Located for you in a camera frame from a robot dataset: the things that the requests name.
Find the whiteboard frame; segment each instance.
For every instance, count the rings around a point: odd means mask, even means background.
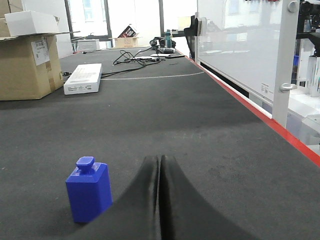
[[[272,106],[272,118],[276,120],[282,126],[286,126],[287,117],[288,117],[288,108],[289,108],[289,96],[290,91],[282,92],[280,90],[280,86],[284,83],[290,83],[292,67],[293,67],[293,57],[296,43],[296,34],[297,34],[297,24],[298,24],[298,14],[299,8],[296,9],[295,12],[290,12],[288,10],[289,4],[292,0],[279,0],[282,1],[282,9],[281,9],[281,22],[280,22],[280,33],[279,33],[279,43],[278,43],[278,52],[277,52],[277,63],[276,63],[276,72],[274,79],[274,94],[273,94],[273,102],[269,99],[263,97],[258,94],[256,91],[253,91],[250,86],[241,83],[241,81],[230,77],[227,73],[222,70],[217,69],[213,65],[209,64],[205,60],[201,59],[199,56],[199,40],[196,37],[195,41],[195,61],[198,64],[204,63],[217,73],[231,80],[235,84],[239,85],[241,88],[245,89],[247,92],[253,94],[257,98],[266,102],[267,104]],[[199,13],[199,4],[200,0],[197,0],[197,12]]]

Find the white tape line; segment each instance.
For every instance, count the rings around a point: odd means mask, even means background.
[[[180,78],[180,77],[189,77],[199,74],[204,74],[205,72],[196,72],[190,74],[180,74],[180,75],[169,75],[169,76],[142,76],[142,77],[127,77],[127,78],[102,78],[101,80],[139,80],[139,79],[164,79],[164,78]]]

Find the white device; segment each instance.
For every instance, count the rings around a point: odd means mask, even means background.
[[[96,93],[99,91],[102,64],[81,64],[63,85],[65,95]]]
[[[100,50],[99,39],[78,40],[79,52],[94,52]]]

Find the white board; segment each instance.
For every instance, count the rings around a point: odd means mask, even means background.
[[[199,17],[207,19],[198,59],[273,102],[283,2],[198,0]]]

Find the box flap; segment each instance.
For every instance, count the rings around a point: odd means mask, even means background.
[[[54,35],[61,35],[61,34],[72,34],[78,33],[78,31],[66,31],[66,32],[59,32],[59,33],[42,33],[42,34],[30,34],[30,35],[23,35],[23,36],[0,36],[0,42],[20,39],[20,38],[27,38],[27,37],[46,37],[46,36],[54,36]]]

